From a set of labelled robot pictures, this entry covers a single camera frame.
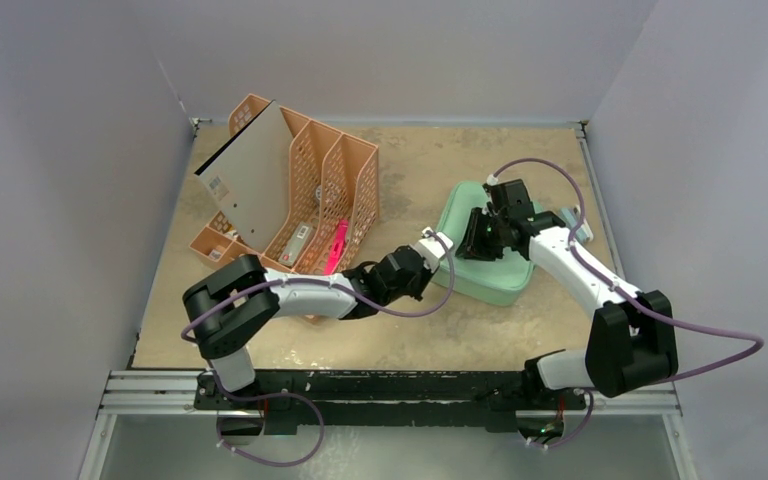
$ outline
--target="table surface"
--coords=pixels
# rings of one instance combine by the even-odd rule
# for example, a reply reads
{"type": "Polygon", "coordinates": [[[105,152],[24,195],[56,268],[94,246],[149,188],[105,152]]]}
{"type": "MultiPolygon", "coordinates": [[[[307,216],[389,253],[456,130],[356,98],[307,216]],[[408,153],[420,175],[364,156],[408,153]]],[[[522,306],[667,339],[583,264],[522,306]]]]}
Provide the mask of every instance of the table surface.
{"type": "MultiPolygon", "coordinates": [[[[613,268],[587,166],[572,129],[340,128],[381,148],[381,216],[355,263],[380,260],[395,247],[412,243],[423,227],[436,225],[458,182],[483,182],[501,164],[530,156],[560,164],[581,186],[595,235],[586,247],[613,268]]],[[[212,272],[190,251],[189,243],[217,211],[192,172],[227,139],[228,128],[223,125],[202,126],[198,132],[143,317],[135,368],[205,366],[197,349],[179,337],[187,322],[181,295],[212,272]]],[[[523,178],[532,198],[545,208],[557,210],[576,203],[566,180],[544,166],[519,166],[506,176],[523,178]]],[[[444,292],[431,284],[423,302],[400,299],[391,308],[419,311],[436,304],[444,292]]],[[[417,319],[386,314],[313,323],[276,318],[252,339],[249,351],[257,368],[518,370],[526,359],[583,347],[589,327],[590,319],[573,297],[538,268],[510,307],[456,293],[442,309],[417,319]]]]}

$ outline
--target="orange mesh basket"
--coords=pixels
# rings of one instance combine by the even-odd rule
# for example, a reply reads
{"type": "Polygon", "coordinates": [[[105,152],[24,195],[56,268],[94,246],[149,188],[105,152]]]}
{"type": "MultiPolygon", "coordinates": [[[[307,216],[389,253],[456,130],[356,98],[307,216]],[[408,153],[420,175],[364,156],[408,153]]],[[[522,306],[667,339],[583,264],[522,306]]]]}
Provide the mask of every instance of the orange mesh basket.
{"type": "MultiPolygon", "coordinates": [[[[231,136],[268,104],[265,98],[248,95],[228,119],[231,136]]],[[[190,244],[202,261],[213,268],[227,265],[240,255],[256,254],[264,267],[322,274],[337,224],[346,219],[349,230],[337,265],[336,271],[340,271],[351,265],[360,243],[378,218],[378,147],[288,108],[281,107],[281,113],[293,134],[288,158],[290,210],[287,219],[266,251],[256,252],[239,238],[225,236],[233,227],[221,212],[217,213],[190,244]],[[316,190],[320,186],[317,200],[316,190]],[[293,268],[287,268],[278,263],[278,258],[302,222],[312,225],[315,232],[293,268]],[[216,255],[210,256],[216,246],[222,252],[218,259],[216,255]]]]}

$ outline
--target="black mount bracket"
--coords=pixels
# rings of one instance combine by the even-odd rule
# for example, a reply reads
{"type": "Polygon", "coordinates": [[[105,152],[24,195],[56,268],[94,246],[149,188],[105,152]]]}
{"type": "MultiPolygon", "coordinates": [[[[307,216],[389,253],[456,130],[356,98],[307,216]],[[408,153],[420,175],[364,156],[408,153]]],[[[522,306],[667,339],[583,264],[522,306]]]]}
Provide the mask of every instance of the black mount bracket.
{"type": "MultiPolygon", "coordinates": [[[[266,270],[255,255],[243,255],[220,268],[184,293],[190,321],[218,305],[234,290],[266,281],[266,270]]],[[[228,305],[193,330],[199,353],[214,360],[242,348],[278,312],[278,296],[268,290],[255,292],[239,307],[228,305]]]]}
{"type": "MultiPolygon", "coordinates": [[[[663,293],[641,293],[637,301],[672,317],[663,293]]],[[[606,397],[650,385],[678,371],[675,328],[643,315],[628,302],[605,304],[593,313],[593,326],[584,357],[593,385],[606,397]],[[629,327],[639,329],[632,336],[629,327]]]]}

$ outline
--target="pink highlighter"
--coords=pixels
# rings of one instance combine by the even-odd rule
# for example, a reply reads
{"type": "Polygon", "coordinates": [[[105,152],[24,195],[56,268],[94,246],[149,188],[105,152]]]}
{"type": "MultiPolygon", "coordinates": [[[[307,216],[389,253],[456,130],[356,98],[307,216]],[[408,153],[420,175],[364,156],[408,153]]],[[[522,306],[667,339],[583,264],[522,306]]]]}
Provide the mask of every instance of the pink highlighter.
{"type": "Polygon", "coordinates": [[[340,220],[337,223],[337,232],[334,234],[334,245],[331,246],[331,253],[328,255],[328,263],[325,264],[325,275],[331,275],[337,269],[340,258],[343,256],[343,249],[346,248],[346,232],[349,230],[349,221],[340,220]]]}

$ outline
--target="barcode label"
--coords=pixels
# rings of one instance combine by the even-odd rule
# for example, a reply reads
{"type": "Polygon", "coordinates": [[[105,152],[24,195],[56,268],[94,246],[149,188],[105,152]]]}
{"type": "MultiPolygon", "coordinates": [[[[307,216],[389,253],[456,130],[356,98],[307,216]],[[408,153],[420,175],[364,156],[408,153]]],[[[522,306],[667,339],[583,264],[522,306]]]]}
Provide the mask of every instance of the barcode label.
{"type": "Polygon", "coordinates": [[[222,183],[222,179],[219,177],[219,175],[213,177],[213,179],[208,182],[207,188],[210,190],[210,194],[213,195],[213,198],[215,198],[217,202],[225,198],[225,195],[228,195],[228,187],[222,183]]]}

